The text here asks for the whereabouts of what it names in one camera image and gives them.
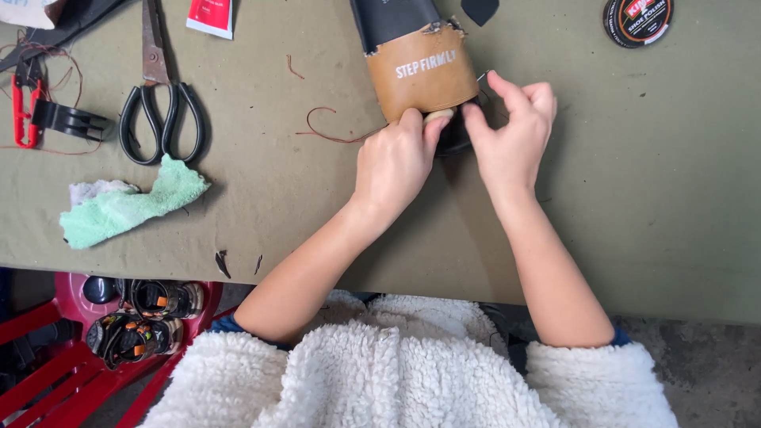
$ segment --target blue sleeve cuff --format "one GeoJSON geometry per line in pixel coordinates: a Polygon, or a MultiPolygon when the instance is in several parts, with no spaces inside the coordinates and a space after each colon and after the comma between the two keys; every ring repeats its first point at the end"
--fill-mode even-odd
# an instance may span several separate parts
{"type": "MultiPolygon", "coordinates": [[[[237,322],[235,322],[235,319],[232,315],[227,315],[219,318],[218,320],[212,321],[212,326],[209,328],[209,331],[212,333],[246,333],[246,331],[240,325],[238,325],[237,322]]],[[[293,346],[289,345],[288,343],[272,342],[271,340],[264,340],[261,337],[256,338],[264,343],[267,343],[268,345],[272,345],[278,348],[281,351],[288,352],[293,350],[293,346]]]]}
{"type": "Polygon", "coordinates": [[[610,346],[613,347],[622,347],[624,345],[628,345],[632,342],[631,339],[629,339],[629,335],[626,334],[625,331],[621,330],[620,328],[616,328],[616,335],[613,336],[613,340],[610,341],[610,346]]]}

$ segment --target hand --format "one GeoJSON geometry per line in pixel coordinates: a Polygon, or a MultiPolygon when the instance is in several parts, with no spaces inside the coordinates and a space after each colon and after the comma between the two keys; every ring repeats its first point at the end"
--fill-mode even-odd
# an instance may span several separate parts
{"type": "Polygon", "coordinates": [[[423,117],[410,108],[368,138],[357,157],[357,183],[349,201],[382,230],[415,199],[431,172],[441,130],[450,117],[432,120],[423,129],[423,117]]]}
{"type": "Polygon", "coordinates": [[[489,128],[478,106],[463,106],[481,178],[495,204],[516,192],[528,190],[533,197],[539,163],[557,113],[557,99],[549,83],[519,88],[493,71],[487,78],[489,86],[505,100],[510,122],[495,131],[489,128]]]}

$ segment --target red plastic chair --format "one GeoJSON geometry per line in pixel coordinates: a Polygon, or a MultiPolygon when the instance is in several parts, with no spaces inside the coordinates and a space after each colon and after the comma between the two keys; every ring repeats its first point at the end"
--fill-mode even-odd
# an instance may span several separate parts
{"type": "Polygon", "coordinates": [[[0,324],[0,343],[24,336],[60,318],[81,325],[75,339],[70,340],[62,352],[0,396],[0,420],[4,420],[61,377],[70,374],[7,428],[26,428],[40,418],[42,420],[35,425],[36,428],[77,427],[109,396],[158,368],[153,379],[117,425],[118,428],[132,428],[140,421],[174,366],[182,359],[187,345],[211,325],[222,294],[221,283],[198,282],[204,289],[204,308],[199,317],[183,320],[184,337],[180,351],[172,356],[153,356],[139,363],[123,363],[116,370],[110,371],[102,359],[93,355],[83,338],[93,321],[116,310],[117,303],[93,305],[85,300],[81,290],[87,278],[87,275],[79,273],[56,273],[56,297],[53,300],[0,324]]]}

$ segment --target white sherpa jacket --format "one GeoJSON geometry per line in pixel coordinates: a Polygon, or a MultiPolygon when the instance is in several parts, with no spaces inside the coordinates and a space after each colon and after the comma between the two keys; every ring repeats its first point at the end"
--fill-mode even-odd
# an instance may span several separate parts
{"type": "Polygon", "coordinates": [[[333,292],[290,352],[198,336],[143,427],[676,427],[639,343],[528,347],[524,380],[478,305],[333,292]]]}

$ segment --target rag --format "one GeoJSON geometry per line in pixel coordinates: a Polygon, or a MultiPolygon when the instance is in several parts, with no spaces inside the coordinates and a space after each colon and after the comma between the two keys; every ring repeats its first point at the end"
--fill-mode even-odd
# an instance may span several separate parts
{"type": "Polygon", "coordinates": [[[59,224],[71,248],[91,247],[145,220],[161,217],[198,199],[211,186],[185,162],[169,155],[161,158],[158,178],[150,193],[140,193],[135,186],[118,183],[79,183],[69,187],[72,210],[61,213],[59,224]]]}

